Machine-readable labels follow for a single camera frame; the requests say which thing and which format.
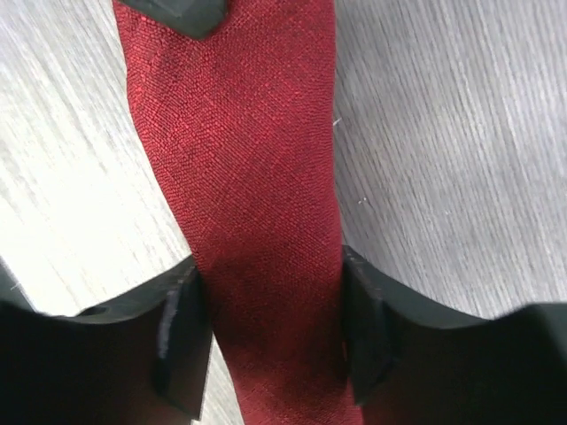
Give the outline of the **red cloth napkin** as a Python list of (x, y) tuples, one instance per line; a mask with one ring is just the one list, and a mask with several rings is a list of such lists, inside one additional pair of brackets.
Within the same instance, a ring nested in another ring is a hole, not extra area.
[(359, 424), (341, 329), (331, 1), (232, 1), (194, 41), (113, 7), (129, 109), (248, 424)]

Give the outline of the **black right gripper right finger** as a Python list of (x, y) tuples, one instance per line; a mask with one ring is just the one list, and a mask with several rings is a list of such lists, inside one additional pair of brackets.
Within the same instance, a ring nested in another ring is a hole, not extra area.
[(344, 250), (343, 329), (367, 424), (563, 424), (566, 306), (486, 320), (442, 305)]

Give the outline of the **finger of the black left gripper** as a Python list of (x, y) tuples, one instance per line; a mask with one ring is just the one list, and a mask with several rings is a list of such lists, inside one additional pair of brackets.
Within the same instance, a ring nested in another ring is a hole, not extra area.
[(226, 0), (123, 0), (121, 3), (194, 40), (207, 38), (228, 12)]

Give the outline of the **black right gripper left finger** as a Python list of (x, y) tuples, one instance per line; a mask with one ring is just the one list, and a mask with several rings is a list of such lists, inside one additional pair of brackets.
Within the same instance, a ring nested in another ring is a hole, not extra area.
[(193, 259), (75, 316), (36, 312), (3, 270), (1, 421), (197, 421), (211, 342)]

